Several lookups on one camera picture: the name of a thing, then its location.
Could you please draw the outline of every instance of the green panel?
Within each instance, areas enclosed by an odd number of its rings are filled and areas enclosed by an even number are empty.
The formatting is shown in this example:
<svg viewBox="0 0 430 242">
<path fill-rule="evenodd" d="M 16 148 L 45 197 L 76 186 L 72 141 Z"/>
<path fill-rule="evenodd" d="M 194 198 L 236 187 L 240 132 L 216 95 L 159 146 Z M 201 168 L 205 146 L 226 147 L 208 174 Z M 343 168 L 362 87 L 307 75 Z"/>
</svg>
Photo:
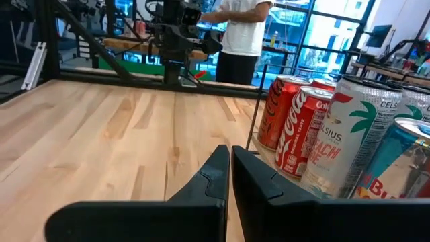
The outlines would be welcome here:
<svg viewBox="0 0 430 242">
<path fill-rule="evenodd" d="M 118 60 L 116 61 L 122 65 L 127 71 L 133 72 L 133 73 L 142 73 L 142 74 L 148 74 L 148 75 L 164 75 L 164 66 L 161 65 L 151 65 L 151 64 L 140 64 L 140 63 L 133 63 L 130 61 L 124 61 L 124 60 Z M 99 58 L 99 68 L 105 69 L 105 70 L 112 70 L 112 68 L 108 65 L 108 63 L 103 59 Z M 199 73 L 200 71 L 193 70 L 191 73 L 194 75 Z M 210 72 L 206 72 L 206 74 L 203 77 L 200 77 L 201 81 L 213 81 L 214 78 L 210 74 Z"/>
</svg>

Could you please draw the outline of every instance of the can lid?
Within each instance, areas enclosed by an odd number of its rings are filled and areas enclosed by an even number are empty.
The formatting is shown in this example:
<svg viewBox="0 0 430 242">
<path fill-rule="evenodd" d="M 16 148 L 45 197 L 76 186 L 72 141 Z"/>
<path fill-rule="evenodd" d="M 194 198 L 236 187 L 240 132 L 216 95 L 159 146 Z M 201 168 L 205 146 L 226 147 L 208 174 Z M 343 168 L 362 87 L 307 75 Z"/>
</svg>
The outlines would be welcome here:
<svg viewBox="0 0 430 242">
<path fill-rule="evenodd" d="M 314 81 L 316 81 L 317 83 L 321 83 L 323 85 L 328 85 L 329 87 L 336 87 L 336 85 L 337 85 L 336 82 L 330 81 L 330 80 L 327 80 L 327 79 L 317 78 L 317 79 L 314 79 Z"/>
<path fill-rule="evenodd" d="M 421 139 L 427 146 L 430 145 L 430 123 L 412 118 L 396 118 L 394 123 L 407 133 L 418 136 L 417 140 Z"/>
<path fill-rule="evenodd" d="M 310 85 L 310 81 L 304 78 L 300 78 L 300 77 L 295 77 L 295 76 L 291 76 L 291 75 L 278 75 L 276 77 L 277 79 L 281 80 L 281 81 L 285 81 L 288 83 L 297 83 L 297 84 L 302 84 L 302 85 Z"/>
<path fill-rule="evenodd" d="M 333 93 L 331 91 L 327 91 L 317 87 L 301 87 L 304 93 L 308 94 L 311 97 L 316 97 L 321 100 L 330 101 Z"/>
<path fill-rule="evenodd" d="M 375 81 L 373 79 L 363 78 L 363 77 L 356 77 L 351 75 L 345 75 L 342 76 L 342 79 L 350 81 L 352 83 L 358 84 L 358 85 L 364 85 L 366 87 L 372 87 L 376 89 L 383 89 L 386 91 L 393 91 L 393 92 L 402 92 L 403 88 L 391 84 L 391 83 L 382 83 L 379 81 Z"/>
<path fill-rule="evenodd" d="M 413 91 L 416 93 L 422 93 L 422 94 L 430 95 L 430 89 L 428 89 L 426 87 L 422 87 L 420 85 L 415 85 L 413 83 L 405 83 L 403 81 L 394 81 L 394 80 L 389 80 L 389 81 L 387 81 L 387 83 L 397 85 L 397 86 L 399 86 L 405 90 L 408 90 L 408 91 Z"/>
</svg>

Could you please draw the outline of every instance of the white t-shirt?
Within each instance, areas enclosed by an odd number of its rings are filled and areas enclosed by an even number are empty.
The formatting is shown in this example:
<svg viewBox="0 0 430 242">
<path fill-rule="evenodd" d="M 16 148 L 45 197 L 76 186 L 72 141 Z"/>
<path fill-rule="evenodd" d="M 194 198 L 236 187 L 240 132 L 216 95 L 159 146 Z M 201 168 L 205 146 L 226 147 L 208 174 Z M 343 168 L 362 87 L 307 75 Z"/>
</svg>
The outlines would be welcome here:
<svg viewBox="0 0 430 242">
<path fill-rule="evenodd" d="M 273 4 L 274 0 L 222 0 L 221 5 L 229 11 L 246 12 L 264 2 Z M 260 56 L 265 23 L 266 21 L 257 23 L 229 21 L 222 39 L 222 51 L 241 56 Z"/>
</svg>

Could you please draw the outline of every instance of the black shorts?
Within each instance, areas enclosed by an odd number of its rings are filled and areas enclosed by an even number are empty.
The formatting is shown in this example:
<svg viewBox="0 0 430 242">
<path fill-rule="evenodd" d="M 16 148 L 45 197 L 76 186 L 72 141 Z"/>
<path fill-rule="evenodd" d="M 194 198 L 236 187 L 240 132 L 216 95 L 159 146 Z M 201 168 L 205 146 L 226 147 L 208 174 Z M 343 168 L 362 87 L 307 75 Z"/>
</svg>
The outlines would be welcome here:
<svg viewBox="0 0 430 242">
<path fill-rule="evenodd" d="M 250 85 L 258 56 L 240 56 L 220 52 L 216 66 L 216 81 Z"/>
</svg>

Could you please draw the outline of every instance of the blue can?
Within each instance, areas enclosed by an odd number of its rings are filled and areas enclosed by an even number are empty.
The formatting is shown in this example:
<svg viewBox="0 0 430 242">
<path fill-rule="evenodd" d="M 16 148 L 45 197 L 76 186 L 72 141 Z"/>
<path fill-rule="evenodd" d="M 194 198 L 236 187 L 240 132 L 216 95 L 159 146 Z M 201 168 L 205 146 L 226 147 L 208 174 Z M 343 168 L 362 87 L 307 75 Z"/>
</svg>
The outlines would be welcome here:
<svg viewBox="0 0 430 242">
<path fill-rule="evenodd" d="M 430 197 L 430 123 L 396 118 L 363 173 L 354 198 Z"/>
</svg>

